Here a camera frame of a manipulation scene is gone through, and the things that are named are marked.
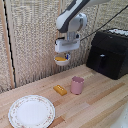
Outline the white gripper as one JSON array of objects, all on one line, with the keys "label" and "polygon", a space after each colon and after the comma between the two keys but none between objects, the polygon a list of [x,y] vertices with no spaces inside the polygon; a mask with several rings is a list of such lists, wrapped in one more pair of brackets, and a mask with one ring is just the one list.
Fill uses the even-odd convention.
[{"label": "white gripper", "polygon": [[[64,38],[55,41],[55,51],[57,53],[72,51],[80,46],[80,35],[77,34],[73,40],[65,40]],[[70,59],[70,54],[66,54],[66,59]]]}]

